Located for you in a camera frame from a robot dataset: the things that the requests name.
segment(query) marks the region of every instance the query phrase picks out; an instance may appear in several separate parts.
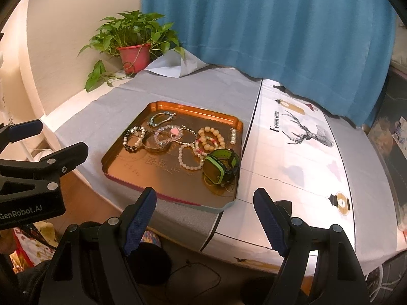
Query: copper tray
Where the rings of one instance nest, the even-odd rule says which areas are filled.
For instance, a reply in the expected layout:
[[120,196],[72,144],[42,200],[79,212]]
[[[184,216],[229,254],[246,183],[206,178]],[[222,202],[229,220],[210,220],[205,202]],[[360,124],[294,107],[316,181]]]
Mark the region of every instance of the copper tray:
[[[137,125],[145,127],[147,131],[156,130],[157,128],[148,127],[147,121],[151,116],[162,111],[176,112],[177,115],[172,121],[160,126],[185,125],[196,133],[200,128],[210,126],[219,130],[229,147],[230,129],[235,128],[237,140],[233,150],[239,157],[241,156],[243,123],[234,116],[219,112],[158,101],[147,105],[128,128]],[[190,171],[180,166],[178,162],[180,145],[174,142],[167,151],[162,153],[151,153],[145,149],[129,153],[123,147],[125,131],[102,158],[102,169],[107,178],[138,191],[142,191],[145,187],[153,187],[158,198],[208,212],[219,213],[235,201],[239,176],[227,188],[212,184],[204,177],[202,170]],[[182,141],[193,140],[193,135],[185,132]],[[129,145],[134,145],[135,141],[134,137],[129,139]],[[190,166],[199,165],[199,158],[190,148],[184,149],[183,161]]]

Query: deer illustration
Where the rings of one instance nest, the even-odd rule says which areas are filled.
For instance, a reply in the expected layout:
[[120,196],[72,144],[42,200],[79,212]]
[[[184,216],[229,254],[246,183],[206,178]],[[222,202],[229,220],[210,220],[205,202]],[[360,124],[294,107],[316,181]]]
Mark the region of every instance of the deer illustration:
[[309,131],[309,129],[303,125],[301,125],[300,121],[294,116],[292,113],[288,112],[287,110],[285,111],[287,114],[283,114],[283,116],[288,116],[291,117],[293,120],[291,120],[293,123],[297,124],[306,132],[306,134],[296,134],[293,133],[296,137],[291,137],[288,134],[284,133],[292,142],[287,142],[288,144],[299,144],[302,143],[304,140],[317,140],[319,143],[322,143],[323,145],[326,145],[327,147],[333,147],[333,141],[330,139],[329,133],[327,133],[322,127],[317,125],[317,134],[312,133]]

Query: potted plant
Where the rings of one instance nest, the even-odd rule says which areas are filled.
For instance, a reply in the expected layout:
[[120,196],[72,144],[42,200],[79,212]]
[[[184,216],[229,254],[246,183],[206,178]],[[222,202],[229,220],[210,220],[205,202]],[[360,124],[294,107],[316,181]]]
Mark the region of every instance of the potted plant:
[[[87,48],[99,50],[111,56],[121,57],[126,76],[135,75],[145,69],[151,60],[165,54],[171,46],[183,54],[176,32],[171,29],[174,23],[160,25],[157,20],[164,15],[152,12],[143,14],[139,10],[120,12],[123,18],[105,17],[101,25],[79,54]],[[101,61],[98,61],[93,72],[88,75],[85,88],[90,91],[101,80],[118,78],[106,72]]]

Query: white wall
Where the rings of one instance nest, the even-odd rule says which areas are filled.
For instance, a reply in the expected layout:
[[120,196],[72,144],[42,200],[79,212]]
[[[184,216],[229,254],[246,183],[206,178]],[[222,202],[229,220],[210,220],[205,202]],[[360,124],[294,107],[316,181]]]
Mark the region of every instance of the white wall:
[[[108,56],[87,50],[77,57],[102,23],[100,19],[140,8],[141,0],[29,0],[27,46],[38,99],[46,114],[85,87],[95,62]],[[106,67],[121,68],[112,58]]]
[[[21,43],[21,29],[26,22],[23,3],[20,3],[7,21],[2,32],[4,37],[0,42],[4,63],[0,68],[0,78],[4,91],[6,106],[15,124],[35,119],[27,93],[24,88],[20,72],[19,49]],[[8,123],[0,116],[0,122]],[[24,140],[27,148],[32,151],[43,140],[43,135],[37,135]],[[24,160],[26,155],[18,144],[9,144],[0,154],[2,159]]]

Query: black cable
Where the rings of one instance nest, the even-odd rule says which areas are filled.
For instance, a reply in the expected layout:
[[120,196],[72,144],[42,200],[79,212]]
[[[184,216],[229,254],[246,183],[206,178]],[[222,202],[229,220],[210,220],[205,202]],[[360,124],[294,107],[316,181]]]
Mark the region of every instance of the black cable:
[[168,291],[168,282],[170,281],[170,278],[171,278],[176,272],[178,272],[178,271],[180,271],[180,270],[182,270],[182,269],[184,269],[184,268],[186,268],[186,267],[192,267],[193,265],[201,265],[201,266],[203,266],[203,267],[206,267],[207,269],[209,269],[210,271],[212,271],[213,273],[215,273],[215,275],[217,275],[217,277],[219,278],[219,280],[218,280],[218,282],[217,282],[214,286],[212,286],[212,287],[210,287],[210,288],[208,288],[208,289],[206,289],[206,290],[204,290],[204,291],[198,293],[197,295],[193,296],[193,297],[189,300],[188,305],[191,305],[192,300],[194,300],[195,298],[201,296],[201,295],[204,294],[205,292],[216,288],[216,287],[221,283],[222,278],[221,278],[220,274],[219,274],[218,272],[216,272],[215,270],[213,270],[211,267],[209,267],[209,266],[207,266],[207,265],[205,265],[205,264],[203,264],[203,263],[190,263],[189,261],[187,261],[187,264],[186,264],[186,265],[184,265],[184,266],[182,266],[182,267],[176,269],[174,272],[172,272],[172,273],[170,274],[170,277],[168,278],[167,282],[165,283],[165,291],[164,291],[164,293],[165,293],[165,297],[168,299],[168,302],[169,302],[169,303],[174,304],[174,303],[172,302],[172,300],[170,300],[170,298],[168,297],[168,294],[167,294],[167,291]]

